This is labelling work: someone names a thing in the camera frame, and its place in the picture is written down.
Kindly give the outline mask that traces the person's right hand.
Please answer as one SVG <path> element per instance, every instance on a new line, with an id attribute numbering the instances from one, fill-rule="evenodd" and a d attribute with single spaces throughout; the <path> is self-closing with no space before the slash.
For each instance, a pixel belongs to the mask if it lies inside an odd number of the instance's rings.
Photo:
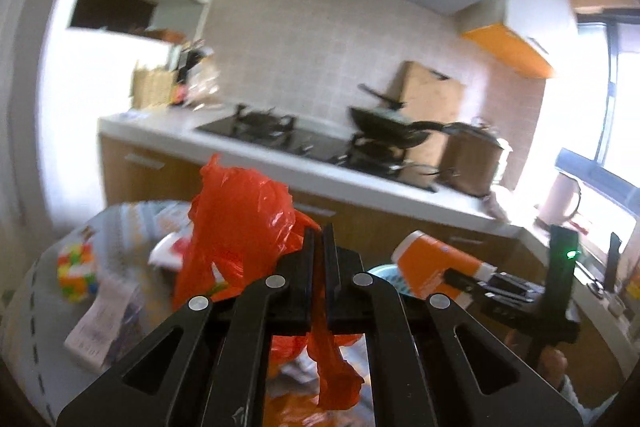
<path id="1" fill-rule="evenodd" d="M 504 342 L 516 355 L 522 359 L 525 358 L 529 345 L 528 337 L 511 329 L 506 334 Z M 555 347 L 544 346 L 538 359 L 536 372 L 556 390 L 561 390 L 564 386 L 566 369 L 567 359 L 564 353 Z"/>

